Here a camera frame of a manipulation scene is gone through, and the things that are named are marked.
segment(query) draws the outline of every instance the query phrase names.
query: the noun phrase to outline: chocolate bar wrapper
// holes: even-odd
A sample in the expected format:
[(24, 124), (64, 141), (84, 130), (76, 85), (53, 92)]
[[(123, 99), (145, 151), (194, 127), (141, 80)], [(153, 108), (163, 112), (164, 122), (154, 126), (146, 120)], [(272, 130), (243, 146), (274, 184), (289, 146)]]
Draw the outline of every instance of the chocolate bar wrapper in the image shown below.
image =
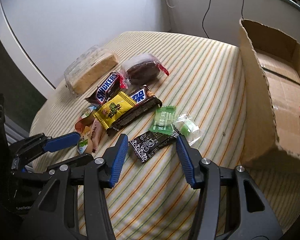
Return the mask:
[(137, 104), (112, 123), (111, 127), (107, 129), (107, 134), (109, 136), (129, 125), (134, 119), (138, 118), (151, 108), (157, 105), (160, 107), (162, 106), (161, 100), (158, 99), (146, 85), (134, 90), (128, 96), (136, 101)]
[(172, 144), (179, 136), (179, 131), (174, 127), (173, 135), (147, 131), (129, 142), (135, 154), (143, 163), (149, 160), (159, 149)]
[(85, 98), (89, 103), (99, 109), (103, 104), (116, 96), (120, 91), (120, 74), (117, 71), (111, 72), (91, 96)]

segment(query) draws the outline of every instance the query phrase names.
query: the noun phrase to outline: yellow candy wrapper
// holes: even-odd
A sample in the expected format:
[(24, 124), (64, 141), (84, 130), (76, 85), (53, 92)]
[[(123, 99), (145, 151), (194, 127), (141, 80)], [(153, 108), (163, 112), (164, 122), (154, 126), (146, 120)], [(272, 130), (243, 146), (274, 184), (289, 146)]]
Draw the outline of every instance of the yellow candy wrapper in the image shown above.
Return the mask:
[(115, 120), (135, 105), (136, 102), (121, 91), (101, 106), (94, 117), (102, 124), (103, 128), (108, 129)]

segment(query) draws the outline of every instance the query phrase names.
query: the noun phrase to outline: clear plastic wrapper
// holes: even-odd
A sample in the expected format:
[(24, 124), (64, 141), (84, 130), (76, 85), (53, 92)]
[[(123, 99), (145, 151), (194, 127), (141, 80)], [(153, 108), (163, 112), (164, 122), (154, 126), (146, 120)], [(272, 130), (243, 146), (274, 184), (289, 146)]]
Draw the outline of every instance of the clear plastic wrapper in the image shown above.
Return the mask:
[(66, 86), (70, 92), (82, 95), (118, 62), (119, 57), (114, 52), (92, 46), (65, 70)]
[(144, 53), (125, 60), (120, 69), (120, 87), (129, 88), (130, 85), (143, 86), (154, 80), (160, 72), (169, 76), (168, 70), (152, 54)]
[(172, 124), (179, 130), (180, 134), (186, 137), (190, 146), (202, 136), (202, 131), (192, 121), (189, 113), (176, 116)]

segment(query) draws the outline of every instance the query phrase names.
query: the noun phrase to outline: white wall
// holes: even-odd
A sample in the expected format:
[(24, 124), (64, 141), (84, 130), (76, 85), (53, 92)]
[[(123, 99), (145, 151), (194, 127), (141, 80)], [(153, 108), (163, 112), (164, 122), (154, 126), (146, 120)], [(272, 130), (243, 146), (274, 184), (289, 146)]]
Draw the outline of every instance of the white wall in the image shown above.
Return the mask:
[(16, 42), (55, 87), (63, 79), (67, 66), (92, 45), (103, 45), (124, 31), (170, 30), (164, 0), (1, 0), (1, 3)]
[(30, 81), (30, 83), (45, 97), (48, 98), (54, 91), (54, 87), (42, 75), (39, 69), (28, 57), (18, 40), (16, 39), (9, 23), (3, 13), (0, 2), (0, 41), (8, 52), (15, 65)]
[[(171, 0), (172, 31), (206, 37), (202, 19), (209, 0)], [(242, 0), (212, 0), (204, 27), (211, 39), (239, 45)], [(300, 11), (281, 0), (244, 0), (243, 17), (280, 29), (300, 43)]]

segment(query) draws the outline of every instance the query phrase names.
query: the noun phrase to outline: striped mattress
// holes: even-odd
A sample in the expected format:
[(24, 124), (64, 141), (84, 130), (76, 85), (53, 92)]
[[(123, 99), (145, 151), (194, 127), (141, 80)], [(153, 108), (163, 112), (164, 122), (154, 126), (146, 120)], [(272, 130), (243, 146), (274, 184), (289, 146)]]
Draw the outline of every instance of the striped mattress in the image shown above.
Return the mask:
[[(170, 75), (149, 85), (163, 105), (177, 106), (177, 114), (190, 113), (203, 132), (196, 145), (202, 154), (224, 167), (240, 163), (245, 135), (245, 79), (239, 48), (223, 42), (176, 33), (125, 32), (105, 45), (121, 60), (140, 53), (155, 55)], [(64, 80), (37, 113), (30, 135), (44, 132), (57, 137), (74, 131), (74, 124), (89, 105), (84, 100), (105, 78), (75, 98)], [(149, 128), (154, 113), (121, 130), (129, 139)], [(99, 151), (113, 146), (119, 133), (102, 135)], [(37, 172), (77, 155), (76, 148), (46, 153), (34, 161)], [(264, 192), (283, 228), (287, 230), (300, 213), (300, 174), (273, 170), (249, 170)], [(218, 234), (225, 224), (226, 198), (222, 189)], [(119, 182), (105, 190), (116, 239), (187, 239), (199, 191), (186, 183), (175, 145), (165, 147), (141, 164), (134, 153), (125, 159)], [(80, 232), (86, 234), (83, 186), (78, 189)]]

